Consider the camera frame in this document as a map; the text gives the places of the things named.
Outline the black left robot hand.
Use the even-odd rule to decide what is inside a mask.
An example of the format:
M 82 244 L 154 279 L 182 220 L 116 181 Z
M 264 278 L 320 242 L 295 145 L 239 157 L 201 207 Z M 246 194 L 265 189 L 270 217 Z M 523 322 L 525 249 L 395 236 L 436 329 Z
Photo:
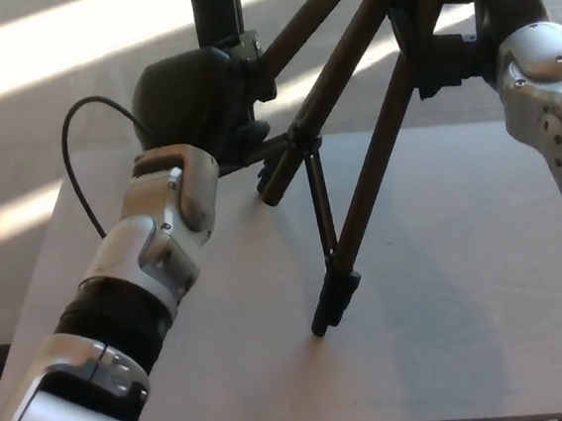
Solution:
M 147 66 L 131 103 L 142 150 L 197 147 L 214 157 L 223 175 L 277 157 L 287 138 L 270 138 L 270 124 L 253 114 L 253 104 L 275 98 L 277 87 L 268 82 L 249 92 L 261 56 L 252 31 L 219 48 L 202 47 Z

